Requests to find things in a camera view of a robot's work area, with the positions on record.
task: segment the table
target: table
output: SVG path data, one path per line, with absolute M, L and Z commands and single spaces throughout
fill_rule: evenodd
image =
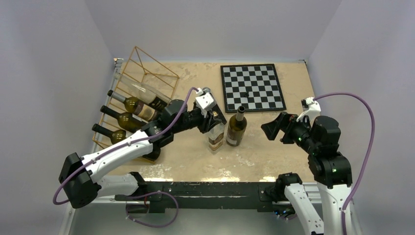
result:
M 221 65 L 254 63 L 164 63 L 180 76 L 174 98 L 184 99 L 190 87 L 209 87 L 224 112 L 224 100 L 220 74 Z M 144 63 L 151 72 L 163 73 L 157 63 Z M 314 96 L 310 78 L 304 62 L 275 63 L 286 112 L 300 114 L 303 98 Z M 127 67 L 129 74 L 143 74 L 142 68 Z M 193 107 L 195 94 L 190 97 L 188 107 Z M 307 154 L 295 144 L 283 145 L 278 140 L 267 140 L 260 129 L 261 124 L 270 122 L 279 112 L 246 113 L 248 127 L 242 143 L 231 147 L 224 143 L 222 149 L 212 155 L 208 150 L 208 138 L 197 128 L 178 133 L 174 141 L 161 150 L 155 164 L 131 161 L 113 170 L 110 174 L 121 175 L 139 172 L 147 181 L 223 181 L 255 182 L 275 181 L 279 174 L 298 173 L 304 182 L 312 182 L 308 169 Z M 227 120 L 233 114 L 225 114 Z

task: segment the checkered board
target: checkered board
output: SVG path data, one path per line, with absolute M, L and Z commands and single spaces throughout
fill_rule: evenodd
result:
M 221 66 L 225 112 L 286 110 L 274 64 Z

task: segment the purple cable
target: purple cable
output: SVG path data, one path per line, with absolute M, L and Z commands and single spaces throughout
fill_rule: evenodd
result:
M 332 96 L 332 95 L 348 95 L 348 96 L 351 96 L 351 97 L 354 97 L 354 98 L 360 100 L 366 106 L 366 108 L 368 109 L 369 115 L 370 115 L 370 121 L 371 121 L 370 140 L 369 140 L 368 150 L 366 151 L 366 155 L 365 155 L 365 158 L 363 160 L 362 168 L 360 169 L 359 176 L 357 177 L 357 180 L 356 180 L 356 183 L 355 183 L 353 189 L 351 190 L 349 196 L 346 198 L 345 203 L 343 204 L 343 207 L 342 207 L 342 211 L 343 211 L 343 213 L 342 213 L 342 229 L 343 229 L 343 234 L 347 235 L 346 214 L 345 214 L 344 211 L 346 210 L 346 208 L 349 205 L 350 201 L 352 200 L 354 194 L 356 193 L 357 188 L 359 187 L 360 182 L 362 181 L 363 173 L 365 172 L 365 168 L 366 168 L 366 164 L 368 163 L 369 154 L 370 154 L 370 151 L 372 150 L 373 139 L 374 139 L 374 136 L 375 136 L 375 117 L 373 115 L 373 111 L 370 108 L 369 104 L 366 101 L 364 101 L 361 97 L 359 97 L 355 94 L 352 94 L 352 93 L 347 93 L 347 92 L 328 93 L 328 94 L 320 95 L 320 96 L 314 98 L 314 100 L 319 100 L 321 98 Z
M 143 198 L 143 197 L 148 197 L 148 196 L 151 196 L 151 195 L 154 195 L 154 194 L 164 194 L 164 195 L 167 195 L 167 196 L 169 196 L 171 199 L 173 199 L 173 201 L 174 201 L 174 203 L 176 204 L 176 213 L 174 214 L 174 217 L 173 217 L 173 219 L 171 219 L 168 223 L 165 223 L 165 224 L 162 224 L 162 225 L 153 225 L 153 224 L 147 224 L 147 223 L 144 223 L 144 222 L 141 222 L 141 221 L 138 221 L 138 220 L 136 220 L 136 219 L 134 219 L 134 218 L 132 218 L 129 214 L 128 214 L 128 207 L 127 206 L 125 206 L 125 213 L 127 214 L 127 218 L 129 218 L 131 221 L 133 221 L 133 222 L 136 222 L 136 223 L 139 223 L 139 224 L 141 224 L 141 225 L 144 225 L 144 226 L 147 226 L 147 227 L 151 227 L 151 228 L 164 228 L 164 227 L 167 227 L 167 226 L 169 226 L 170 224 L 172 224 L 175 220 L 176 220 L 176 218 L 177 218 L 177 215 L 179 214 L 179 203 L 177 203 L 177 200 L 171 195 L 171 194 L 169 194 L 169 193 L 167 193 L 167 192 L 161 192 L 161 191 L 157 191 L 157 192 L 151 192 L 151 193 L 148 193 L 148 194 L 144 194 L 144 195 L 141 195 L 141 196 L 135 196 L 135 197 L 128 197 L 128 198 L 130 198 L 130 199 L 140 199 L 140 198 Z
M 153 138 L 156 138 L 156 137 L 159 137 L 159 136 L 161 136 L 161 135 L 163 135 L 164 133 L 166 133 L 168 130 L 170 130 L 172 127 L 173 127 L 173 125 L 177 122 L 177 120 L 179 119 L 179 117 L 180 117 L 180 114 L 181 113 L 183 113 L 183 110 L 184 110 L 184 108 L 186 107 L 186 105 L 187 105 L 187 102 L 189 101 L 189 98 L 190 98 L 190 95 L 192 94 L 192 90 L 195 90 L 195 91 L 197 91 L 197 89 L 196 88 L 194 88 L 194 87 L 192 87 L 192 88 L 190 88 L 190 90 L 189 90 L 189 92 L 187 93 L 187 96 L 186 96 L 186 99 L 184 100 L 184 103 L 183 103 L 183 105 L 181 106 L 181 108 L 180 108 L 180 110 L 179 110 L 179 113 L 174 117 L 174 119 L 173 119 L 173 121 L 170 123 L 170 125 L 168 125 L 167 127 L 166 127 L 166 129 L 164 129 L 164 130 L 162 130 L 161 132 L 159 132 L 159 133 L 157 133 L 157 134 L 155 134 L 155 135 L 153 135 L 153 136 L 149 136 L 149 137 L 145 137 L 145 138 L 142 138 L 142 139 L 138 139 L 138 140 L 134 140 L 134 141 L 131 141 L 131 143 L 136 143 L 136 142 L 140 142 L 140 141 L 147 141 L 147 140 L 151 140 L 151 139 L 153 139 Z M 108 155 L 108 154 L 110 154 L 110 153 L 112 153 L 112 152 L 114 152 L 114 151 L 117 151 L 117 150 L 119 150 L 119 149 L 121 149 L 121 148 L 124 148 L 124 147 L 126 147 L 126 146 L 128 146 L 128 143 L 125 143 L 125 144 L 122 144 L 122 145 L 119 145 L 119 146 L 117 146 L 117 147 L 114 147 L 114 148 L 112 148 L 112 149 L 109 149 L 108 151 L 106 151 L 106 152 L 103 152 L 101 155 L 99 155 L 98 157 L 96 157 L 95 158 L 95 161 L 97 161 L 97 160 L 99 160 L 99 159 L 101 159 L 101 158 L 103 158 L 105 155 Z M 64 204 L 64 203 L 66 203 L 66 202 L 69 202 L 69 199 L 67 199 L 67 200 L 64 200 L 64 201 L 62 201 L 62 202 L 58 202 L 57 201 L 57 198 L 58 198 L 58 195 L 59 195 L 59 193 L 61 192 L 61 190 L 63 189 L 63 187 L 77 174 L 77 173 L 79 173 L 81 170 L 83 170 L 83 169 L 85 169 L 86 167 L 88 167 L 89 165 L 91 165 L 92 163 L 94 162 L 94 160 L 91 160 L 91 161 L 89 161 L 89 162 L 87 162 L 86 164 L 84 164 L 83 166 L 81 166 L 80 168 L 78 168 L 78 169 L 76 169 L 71 175 L 69 175 L 62 183 L 61 183 L 61 185 L 58 187 L 58 189 L 56 190 L 56 192 L 55 192 L 55 194 L 54 194 L 54 196 L 53 196 L 53 203 L 55 204 L 55 205 L 62 205 L 62 204 Z

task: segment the purple hose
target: purple hose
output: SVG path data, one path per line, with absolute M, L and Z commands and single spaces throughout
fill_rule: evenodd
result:
M 153 139 L 153 138 L 157 138 L 157 137 L 159 137 L 159 136 L 161 136 L 161 135 L 163 135 L 164 133 L 166 133 L 167 131 L 169 131 L 172 127 L 173 127 L 173 125 L 177 122 L 177 120 L 179 119 L 179 117 L 180 117 L 180 114 L 181 113 L 183 113 L 183 111 L 184 111 L 184 108 L 186 107 L 186 105 L 187 105 L 187 102 L 189 101 L 189 98 L 190 98 L 190 95 L 192 94 L 192 91 L 193 90 L 195 90 L 195 91 L 197 91 L 197 89 L 196 88 L 194 88 L 194 87 L 192 87 L 192 88 L 190 88 L 190 90 L 189 90 L 189 92 L 187 93 L 187 96 L 186 96 L 186 99 L 184 100 L 184 103 L 183 103 L 183 105 L 181 106 L 181 108 L 180 108 L 180 110 L 179 110 L 179 113 L 174 117 L 174 119 L 173 119 L 173 121 L 170 123 L 170 125 L 168 125 L 167 127 L 166 127 L 166 129 L 164 129 L 164 130 L 162 130 L 161 132 L 159 132 L 159 133 L 157 133 L 157 134 L 155 134 L 155 135 L 153 135 L 153 136 L 149 136 L 149 137 L 145 137 L 145 138 L 142 138 L 142 139 L 138 139 L 138 140 L 134 140 L 134 141 L 131 141 L 131 143 L 136 143 L 136 142 L 140 142 L 140 141 L 147 141 L 147 140 L 151 140 L 151 139 Z M 119 146 L 117 146 L 117 147 L 114 147 L 114 148 L 112 148 L 112 149 L 109 149 L 108 151 L 106 151 L 106 152 L 103 152 L 101 155 L 99 155 L 98 157 L 96 157 L 95 158 L 95 160 L 97 161 L 97 160 L 99 160 L 99 159 L 101 159 L 101 158 L 103 158 L 104 156 L 106 156 L 106 155 L 108 155 L 108 154 L 110 154 L 110 153 L 112 153 L 112 152 L 114 152 L 114 151 L 117 151 L 117 150 L 119 150 L 119 149 L 121 149 L 121 148 L 124 148 L 124 147 L 126 147 L 126 146 L 128 146 L 128 143 L 124 143 L 124 144 L 122 144 L 122 145 L 119 145 Z M 58 189 L 56 190 L 56 192 L 55 192 L 55 194 L 54 194 L 54 196 L 53 196 L 53 203 L 55 204 L 55 205 L 62 205 L 62 204 L 64 204 L 64 203 L 66 203 L 66 202 L 69 202 L 69 200 L 67 199 L 67 200 L 64 200 L 64 201 L 62 201 L 62 202 L 58 202 L 57 201 L 57 198 L 58 198 L 58 195 L 59 195 L 59 193 L 60 193 L 60 191 L 63 189 L 63 187 L 77 174 L 77 173 L 79 173 L 81 170 L 83 170 L 83 169 L 85 169 L 86 167 L 88 167 L 89 165 L 91 165 L 92 163 L 93 163 L 94 161 L 93 160 L 91 160 L 91 161 L 89 161 L 89 162 L 87 162 L 86 164 L 84 164 L 84 165 L 82 165 L 80 168 L 78 168 L 78 169 L 76 169 L 71 175 L 69 175 L 63 182 L 62 182 L 62 184 L 58 187 Z
M 365 158 L 363 160 L 362 168 L 360 169 L 359 176 L 357 177 L 357 180 L 356 180 L 356 183 L 355 183 L 353 189 L 351 190 L 349 196 L 346 198 L 345 203 L 343 204 L 343 207 L 342 207 L 342 211 L 343 211 L 343 213 L 342 213 L 342 229 L 343 229 L 343 235 L 347 235 L 347 229 L 346 229 L 346 214 L 345 214 L 344 210 L 346 210 L 346 208 L 349 205 L 350 201 L 352 200 L 354 194 L 356 193 L 357 188 L 360 185 L 360 182 L 362 181 L 363 173 L 365 172 L 366 164 L 368 163 L 369 154 L 370 154 L 370 151 L 372 150 L 373 139 L 374 139 L 374 136 L 375 136 L 375 117 L 374 117 L 373 111 L 370 108 L 370 106 L 368 105 L 368 103 L 366 101 L 364 101 L 361 97 L 359 97 L 359 96 L 357 96 L 355 94 L 352 94 L 352 93 L 347 93 L 347 92 L 328 93 L 328 94 L 320 95 L 320 96 L 314 98 L 314 100 L 319 100 L 321 98 L 328 97 L 328 96 L 332 96 L 332 95 L 348 95 L 348 96 L 352 96 L 352 97 L 360 100 L 366 106 L 366 108 L 368 109 L 369 115 L 370 115 L 370 121 L 371 121 L 370 140 L 369 140 L 368 150 L 366 151 L 366 155 L 365 155 Z
M 141 222 L 141 221 L 138 221 L 138 220 L 136 220 L 136 219 L 134 219 L 134 218 L 132 218 L 129 214 L 128 214 L 128 207 L 127 206 L 125 206 L 125 213 L 127 214 L 127 218 L 129 218 L 131 221 L 133 221 L 133 222 L 136 222 L 136 223 L 139 223 L 139 224 L 141 224 L 141 225 L 144 225 L 144 226 L 147 226 L 147 227 L 151 227 L 151 228 L 164 228 L 164 227 L 167 227 L 167 226 L 169 226 L 170 224 L 172 224 L 175 220 L 176 220 L 176 218 L 177 218 L 177 215 L 179 214 L 179 203 L 177 203 L 177 200 L 171 195 L 171 194 L 169 194 L 169 193 L 167 193 L 167 192 L 161 192 L 161 191 L 157 191 L 157 192 L 151 192 L 151 193 L 148 193 L 148 194 L 144 194 L 144 195 L 141 195 L 141 196 L 135 196 L 135 197 L 128 197 L 128 198 L 130 198 L 130 199 L 140 199 L 140 198 L 143 198 L 143 197 L 148 197 L 148 196 L 151 196 L 151 195 L 154 195 L 154 194 L 164 194 L 164 195 L 167 195 L 167 196 L 169 196 L 171 199 L 173 199 L 173 201 L 174 201 L 174 203 L 176 204 L 176 213 L 174 214 L 174 217 L 168 222 L 168 223 L 165 223 L 165 224 L 162 224 L 162 225 L 153 225 L 153 224 L 147 224 L 147 223 L 144 223 L 144 222 Z

